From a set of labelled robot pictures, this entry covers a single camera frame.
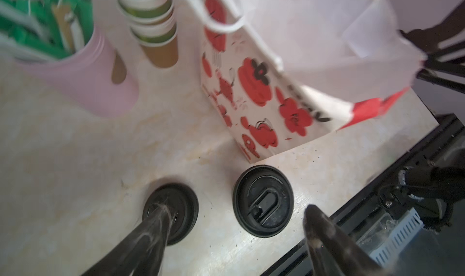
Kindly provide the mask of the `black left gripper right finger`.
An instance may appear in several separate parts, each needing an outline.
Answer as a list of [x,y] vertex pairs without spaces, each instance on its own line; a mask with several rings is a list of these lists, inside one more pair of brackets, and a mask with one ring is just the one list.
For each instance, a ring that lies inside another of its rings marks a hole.
[[306,207],[303,230],[315,276],[328,274],[322,260],[322,248],[328,250],[341,272],[346,276],[387,276],[389,274],[357,246],[318,206],[308,205]]

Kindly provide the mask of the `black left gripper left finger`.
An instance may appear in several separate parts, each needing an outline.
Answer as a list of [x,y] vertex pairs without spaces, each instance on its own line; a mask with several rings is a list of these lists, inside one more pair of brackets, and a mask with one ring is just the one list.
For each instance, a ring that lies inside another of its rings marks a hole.
[[157,276],[161,272],[173,217],[167,205],[156,209],[85,276]]

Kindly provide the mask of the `black plastic cup lid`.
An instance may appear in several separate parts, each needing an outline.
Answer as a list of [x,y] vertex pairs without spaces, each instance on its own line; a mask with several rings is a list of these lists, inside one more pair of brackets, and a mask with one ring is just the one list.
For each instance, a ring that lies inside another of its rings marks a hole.
[[275,167],[247,169],[237,180],[232,197],[238,223],[253,236],[274,237],[291,220],[294,193],[287,177]]

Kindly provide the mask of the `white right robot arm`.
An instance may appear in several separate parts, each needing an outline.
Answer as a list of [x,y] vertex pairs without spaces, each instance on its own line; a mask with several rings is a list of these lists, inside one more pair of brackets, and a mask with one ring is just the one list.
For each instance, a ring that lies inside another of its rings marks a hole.
[[381,206],[398,219],[398,209],[408,209],[429,199],[438,204],[437,217],[421,217],[424,229],[440,232],[451,225],[454,205],[465,198],[464,167],[409,167],[397,173],[396,184],[384,185],[377,192]]

